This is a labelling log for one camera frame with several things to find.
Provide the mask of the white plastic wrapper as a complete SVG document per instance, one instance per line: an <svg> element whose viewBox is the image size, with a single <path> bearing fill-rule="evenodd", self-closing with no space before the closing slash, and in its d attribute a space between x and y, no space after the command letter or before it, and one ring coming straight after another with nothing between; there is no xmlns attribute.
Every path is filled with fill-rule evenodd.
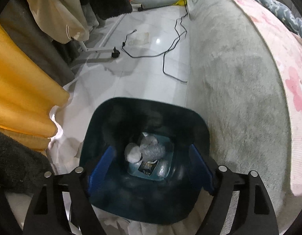
<svg viewBox="0 0 302 235"><path fill-rule="evenodd" d="M155 161L165 156L166 150L153 135L144 135L141 139L139 150L144 162Z"/></svg>

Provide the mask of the white tissue ball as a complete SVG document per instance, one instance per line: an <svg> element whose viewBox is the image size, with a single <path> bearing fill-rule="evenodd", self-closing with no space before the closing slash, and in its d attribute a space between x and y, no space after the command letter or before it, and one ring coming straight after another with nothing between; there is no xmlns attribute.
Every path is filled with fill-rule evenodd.
<svg viewBox="0 0 302 235"><path fill-rule="evenodd" d="M125 148L124 157L129 163L138 163L142 158L140 147L135 143L129 143Z"/></svg>

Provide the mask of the dark teal trash bin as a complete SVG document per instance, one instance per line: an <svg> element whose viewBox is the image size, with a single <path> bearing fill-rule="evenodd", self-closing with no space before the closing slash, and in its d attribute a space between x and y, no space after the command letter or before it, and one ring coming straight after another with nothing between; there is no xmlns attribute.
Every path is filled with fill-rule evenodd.
<svg viewBox="0 0 302 235"><path fill-rule="evenodd" d="M129 163L124 151L129 143L140 146L144 135L155 136L165 156L155 161ZM209 131L194 111L167 103L113 98L100 104L88 125L79 164L88 177L109 146L115 158L91 204L126 219L172 224L192 211L201 190L189 178L189 147L203 160L209 156Z"/></svg>

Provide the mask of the dark fleece garment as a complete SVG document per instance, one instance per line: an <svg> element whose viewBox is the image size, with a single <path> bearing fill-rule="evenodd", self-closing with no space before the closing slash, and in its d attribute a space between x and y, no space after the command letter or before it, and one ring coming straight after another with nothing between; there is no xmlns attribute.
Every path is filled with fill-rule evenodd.
<svg viewBox="0 0 302 235"><path fill-rule="evenodd" d="M4 192L32 194L53 172L47 157L0 132L0 188Z"/></svg>

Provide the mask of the grey bed with sheet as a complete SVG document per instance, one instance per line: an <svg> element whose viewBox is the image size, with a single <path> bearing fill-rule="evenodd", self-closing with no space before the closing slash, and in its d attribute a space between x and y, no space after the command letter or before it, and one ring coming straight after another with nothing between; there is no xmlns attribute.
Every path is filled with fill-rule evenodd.
<svg viewBox="0 0 302 235"><path fill-rule="evenodd" d="M232 0L188 0L187 106L202 116L210 154L232 171L259 172L277 215L298 203L290 191L290 124L275 62Z"/></svg>

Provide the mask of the yellow hanging garment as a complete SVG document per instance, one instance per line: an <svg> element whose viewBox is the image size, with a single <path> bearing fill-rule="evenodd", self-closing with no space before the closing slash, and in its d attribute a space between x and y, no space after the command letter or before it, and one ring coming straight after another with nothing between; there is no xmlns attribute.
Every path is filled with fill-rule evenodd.
<svg viewBox="0 0 302 235"><path fill-rule="evenodd" d="M58 131L50 111L68 99L69 93L27 57L0 25L0 132L43 152Z"/></svg>

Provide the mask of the white clothes rack base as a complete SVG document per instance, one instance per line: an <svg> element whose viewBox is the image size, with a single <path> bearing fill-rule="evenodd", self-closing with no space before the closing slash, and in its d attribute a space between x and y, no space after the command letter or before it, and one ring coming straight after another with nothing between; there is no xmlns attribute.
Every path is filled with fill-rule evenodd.
<svg viewBox="0 0 302 235"><path fill-rule="evenodd" d="M118 27L118 25L121 23L123 18L125 17L125 14L121 14L120 16L114 17L112 20L112 25L109 27L108 31L103 34L103 37L100 39L99 43L95 45L94 47L87 47L84 43L84 41L77 41L79 44L81 50L85 53L96 53L96 54L104 54L109 53L111 54L112 58L118 58L120 56L120 51L114 46L114 47L106 47L106 43Z"/></svg>

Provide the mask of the pink floral blanket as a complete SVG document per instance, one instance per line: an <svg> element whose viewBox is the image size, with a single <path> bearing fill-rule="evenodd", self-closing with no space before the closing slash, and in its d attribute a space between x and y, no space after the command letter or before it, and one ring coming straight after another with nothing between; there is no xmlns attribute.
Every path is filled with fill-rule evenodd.
<svg viewBox="0 0 302 235"><path fill-rule="evenodd" d="M302 38L255 0L233 1L263 37L279 71L291 130L290 188L302 196Z"/></svg>

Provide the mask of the yellow bag on floor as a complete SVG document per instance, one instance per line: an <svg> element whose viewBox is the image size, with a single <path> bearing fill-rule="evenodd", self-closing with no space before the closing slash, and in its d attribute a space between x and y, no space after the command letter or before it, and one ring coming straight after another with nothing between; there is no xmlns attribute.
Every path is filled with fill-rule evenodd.
<svg viewBox="0 0 302 235"><path fill-rule="evenodd" d="M175 6L186 6L187 5L187 0L178 0L177 2L174 3Z"/></svg>

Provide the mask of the beige hanging garment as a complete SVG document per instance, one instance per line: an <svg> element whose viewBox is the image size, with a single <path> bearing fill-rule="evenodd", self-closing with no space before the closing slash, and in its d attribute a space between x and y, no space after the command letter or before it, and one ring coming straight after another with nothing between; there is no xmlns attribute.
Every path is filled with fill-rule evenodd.
<svg viewBox="0 0 302 235"><path fill-rule="evenodd" d="M27 0L40 29L59 43L89 39L80 0Z"/></svg>

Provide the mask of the blue white patterned duvet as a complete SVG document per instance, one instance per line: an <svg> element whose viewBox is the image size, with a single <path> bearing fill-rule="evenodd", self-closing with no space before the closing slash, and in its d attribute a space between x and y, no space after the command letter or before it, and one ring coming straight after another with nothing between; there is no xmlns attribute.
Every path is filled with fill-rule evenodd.
<svg viewBox="0 0 302 235"><path fill-rule="evenodd" d="M288 6L277 0L255 0L276 16L291 32L302 38L302 19L296 17Z"/></svg>

